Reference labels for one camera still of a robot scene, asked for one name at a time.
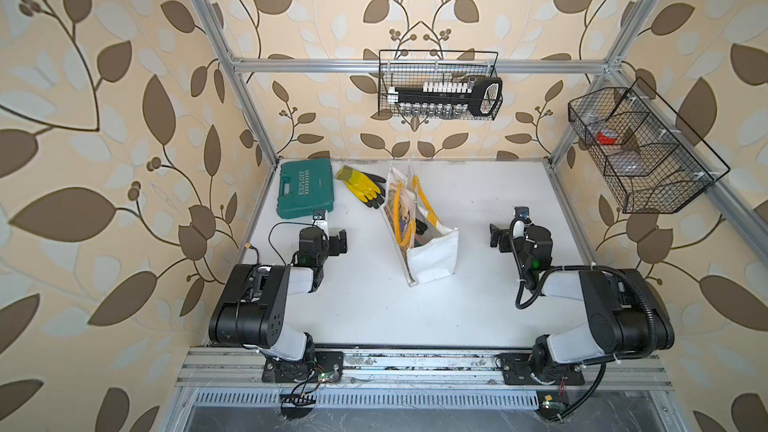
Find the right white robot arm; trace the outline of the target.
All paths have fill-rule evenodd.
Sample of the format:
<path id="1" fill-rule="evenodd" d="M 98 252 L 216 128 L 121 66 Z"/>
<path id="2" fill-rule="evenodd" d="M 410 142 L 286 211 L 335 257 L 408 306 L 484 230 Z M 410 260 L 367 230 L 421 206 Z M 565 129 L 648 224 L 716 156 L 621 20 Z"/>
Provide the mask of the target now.
<path id="1" fill-rule="evenodd" d="M 490 246 L 513 255 L 518 271 L 515 307 L 539 298 L 580 302 L 586 321 L 545 334 L 532 347 L 532 366 L 594 365 L 644 359 L 668 350 L 675 332 L 661 301 L 635 269 L 596 265 L 554 265 L 551 232 L 516 217 L 506 228 L 489 226 Z"/>

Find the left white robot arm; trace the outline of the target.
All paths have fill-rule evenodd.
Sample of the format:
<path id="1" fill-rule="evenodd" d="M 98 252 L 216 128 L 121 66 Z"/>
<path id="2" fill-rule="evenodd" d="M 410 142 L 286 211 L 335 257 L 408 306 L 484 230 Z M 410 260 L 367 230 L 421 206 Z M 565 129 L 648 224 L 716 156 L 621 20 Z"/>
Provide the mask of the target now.
<path id="1" fill-rule="evenodd" d="M 336 235 L 309 226 L 299 233 L 299 249 L 287 265 L 238 264 L 226 282 L 208 326 L 217 345 L 255 349 L 280 361 L 306 364 L 315 359 L 310 334 L 287 324 L 287 298 L 316 292 L 328 258 L 348 250 L 344 229 Z"/>

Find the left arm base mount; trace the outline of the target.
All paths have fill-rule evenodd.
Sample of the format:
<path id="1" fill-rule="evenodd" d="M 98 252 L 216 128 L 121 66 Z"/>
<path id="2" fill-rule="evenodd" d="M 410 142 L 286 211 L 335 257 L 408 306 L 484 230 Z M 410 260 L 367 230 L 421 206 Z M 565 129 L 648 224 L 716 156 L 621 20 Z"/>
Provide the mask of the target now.
<path id="1" fill-rule="evenodd" d="M 308 340 L 304 355 L 297 361 L 266 357 L 262 373 L 264 383 L 299 384 L 335 383 L 344 370 L 344 353 L 340 350 L 317 348 Z"/>

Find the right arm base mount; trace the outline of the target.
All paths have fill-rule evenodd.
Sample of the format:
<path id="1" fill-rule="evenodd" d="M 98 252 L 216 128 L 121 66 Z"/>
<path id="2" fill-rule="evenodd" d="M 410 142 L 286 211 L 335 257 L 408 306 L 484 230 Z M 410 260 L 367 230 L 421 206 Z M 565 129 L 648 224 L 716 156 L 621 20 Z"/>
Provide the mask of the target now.
<path id="1" fill-rule="evenodd" d="M 585 379 L 578 365 L 560 364 L 543 349 L 506 352 L 496 356 L 503 382 L 509 386 L 582 386 Z"/>

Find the white canvas pouch yellow handles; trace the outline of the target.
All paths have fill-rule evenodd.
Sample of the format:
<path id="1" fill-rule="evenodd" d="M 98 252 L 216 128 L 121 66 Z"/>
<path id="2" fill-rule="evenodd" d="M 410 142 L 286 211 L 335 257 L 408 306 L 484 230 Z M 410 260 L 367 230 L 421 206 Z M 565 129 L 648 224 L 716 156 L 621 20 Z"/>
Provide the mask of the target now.
<path id="1" fill-rule="evenodd" d="M 441 222 L 412 170 L 388 169 L 383 214 L 408 286 L 455 274 L 460 231 Z"/>

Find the long black utility knife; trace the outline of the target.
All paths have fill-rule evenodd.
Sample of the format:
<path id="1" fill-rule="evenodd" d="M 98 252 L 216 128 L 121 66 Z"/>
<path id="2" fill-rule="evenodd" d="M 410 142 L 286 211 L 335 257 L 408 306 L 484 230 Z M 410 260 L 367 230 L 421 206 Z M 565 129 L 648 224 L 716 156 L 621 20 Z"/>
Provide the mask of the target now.
<path id="1" fill-rule="evenodd" d="M 427 230 L 428 225 L 425 222 L 419 219 L 415 220 L 415 232 L 417 235 L 423 235 Z"/>

